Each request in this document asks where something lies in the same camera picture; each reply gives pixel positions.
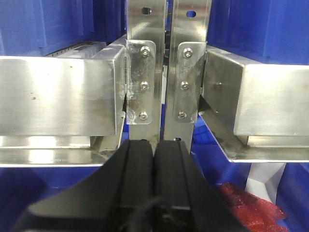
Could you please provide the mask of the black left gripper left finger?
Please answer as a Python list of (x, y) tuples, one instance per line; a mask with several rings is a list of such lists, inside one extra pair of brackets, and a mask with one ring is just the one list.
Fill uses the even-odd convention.
[(126, 140), (80, 183), (30, 205), (16, 232), (149, 232), (153, 152), (146, 140)]

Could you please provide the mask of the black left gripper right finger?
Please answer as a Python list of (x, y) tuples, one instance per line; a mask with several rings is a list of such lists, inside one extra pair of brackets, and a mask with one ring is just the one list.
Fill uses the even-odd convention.
[(183, 142), (160, 141), (154, 155), (155, 232), (246, 232), (206, 181)]

